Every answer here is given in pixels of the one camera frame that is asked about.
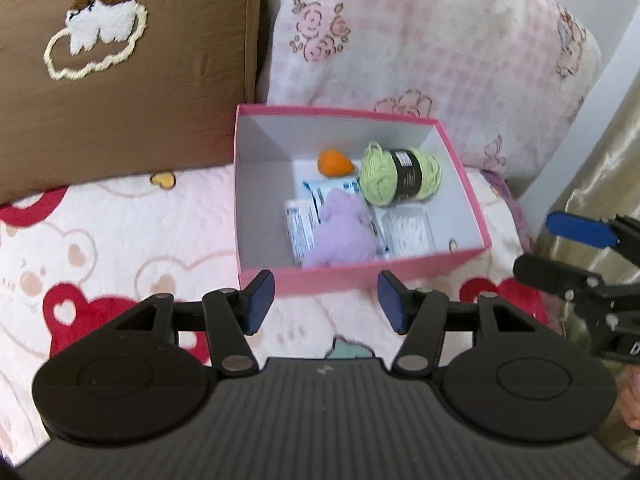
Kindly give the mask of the white tissue packet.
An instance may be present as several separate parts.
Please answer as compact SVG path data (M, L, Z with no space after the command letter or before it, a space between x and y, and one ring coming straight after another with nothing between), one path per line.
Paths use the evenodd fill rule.
M420 258L434 252L434 235L423 207L380 208L376 211L376 221L390 258Z

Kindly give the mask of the green yarn ball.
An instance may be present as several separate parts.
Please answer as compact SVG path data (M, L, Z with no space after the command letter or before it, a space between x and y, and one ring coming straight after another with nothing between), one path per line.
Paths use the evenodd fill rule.
M386 150L370 142L363 153L358 182L364 199L375 207L403 200L428 200L439 189L438 159L416 148Z

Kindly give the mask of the small white printed box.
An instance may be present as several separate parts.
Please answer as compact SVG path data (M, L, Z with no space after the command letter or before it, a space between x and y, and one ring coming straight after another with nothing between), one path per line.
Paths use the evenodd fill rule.
M314 230L319 225L314 201L311 198L287 200L284 203L284 221L293 259L302 263L314 249Z

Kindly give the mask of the purple plush toy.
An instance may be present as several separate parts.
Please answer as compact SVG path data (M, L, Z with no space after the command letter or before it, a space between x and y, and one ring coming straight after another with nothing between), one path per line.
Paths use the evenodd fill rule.
M303 269L346 266L376 258L378 243L371 229L371 217L359 195L332 190L319 214L314 249L304 258Z

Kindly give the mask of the blue white wipes packet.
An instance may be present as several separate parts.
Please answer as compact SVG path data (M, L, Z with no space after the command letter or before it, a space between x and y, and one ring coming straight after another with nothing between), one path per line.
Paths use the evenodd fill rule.
M342 266L386 256L386 241L355 178L306 180L302 188L317 217L314 247L304 266Z

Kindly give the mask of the orange makeup sponge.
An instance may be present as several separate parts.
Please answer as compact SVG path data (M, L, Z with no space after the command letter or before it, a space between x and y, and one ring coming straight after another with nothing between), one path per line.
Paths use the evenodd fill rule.
M355 171L355 165L341 151L324 150L317 159L317 168L326 178L342 178L350 176Z

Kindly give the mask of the white bear pattern blanket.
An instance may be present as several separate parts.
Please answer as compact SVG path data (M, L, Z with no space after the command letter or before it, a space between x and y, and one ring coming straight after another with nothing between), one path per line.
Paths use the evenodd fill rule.
M511 268L529 248L521 211L496 174L466 168L491 248L422 284L458 300L496 292L548 323L540 293ZM230 166L59 188L1 207L1 457L21 463L47 441L32 378L48 357L158 292L200 300L238 287ZM277 299L248 340L270 356L390 364L400 344L374 290Z

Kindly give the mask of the pink floral pillow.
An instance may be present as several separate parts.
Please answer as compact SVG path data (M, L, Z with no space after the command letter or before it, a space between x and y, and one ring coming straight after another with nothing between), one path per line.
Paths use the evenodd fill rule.
M268 104L433 117L465 165L530 180L597 77L593 36L554 0L266 0Z

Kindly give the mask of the pink cardboard box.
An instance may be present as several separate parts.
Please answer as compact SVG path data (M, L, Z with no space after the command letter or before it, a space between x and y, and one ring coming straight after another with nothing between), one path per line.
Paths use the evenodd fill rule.
M448 274L491 246L471 182L435 119L336 108L241 105L234 140L241 285L259 271L269 270L280 296L372 288L383 270L404 281ZM420 148L439 161L439 190L424 204L433 234L430 252L421 258L301 269L285 229L285 203L303 198L304 182L319 179L317 158L322 151L335 148L358 162L372 141L382 148Z

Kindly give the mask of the brown embroidered cushion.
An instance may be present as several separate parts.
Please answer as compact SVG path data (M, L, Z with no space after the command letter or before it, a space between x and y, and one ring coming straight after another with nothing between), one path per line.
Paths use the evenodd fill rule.
M227 165L260 0L1 0L1 197Z

